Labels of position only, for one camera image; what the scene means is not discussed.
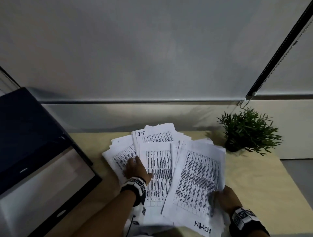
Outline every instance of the beige tabletop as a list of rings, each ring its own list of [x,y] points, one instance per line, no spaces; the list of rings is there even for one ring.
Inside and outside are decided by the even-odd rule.
[[[219,133],[183,132],[193,140],[211,137],[221,145]],[[118,179],[102,158],[111,139],[130,133],[70,134],[78,146],[94,162],[95,171],[103,181],[67,214],[46,236],[67,237],[89,217],[100,210],[119,192]],[[234,189],[244,207],[251,209],[270,234],[313,233],[313,210],[275,154],[261,156],[239,151],[226,155],[226,184]],[[183,236],[198,236],[181,228]]]

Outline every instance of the green plant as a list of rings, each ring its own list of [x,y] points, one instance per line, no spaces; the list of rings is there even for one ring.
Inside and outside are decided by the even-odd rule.
[[[225,128],[225,137],[227,138],[225,148],[231,152],[245,148],[247,151],[256,151],[264,156],[262,148],[268,149],[281,145],[281,136],[278,132],[278,126],[274,126],[266,114],[259,114],[254,109],[247,108],[244,112],[234,114],[224,114],[219,119]]]

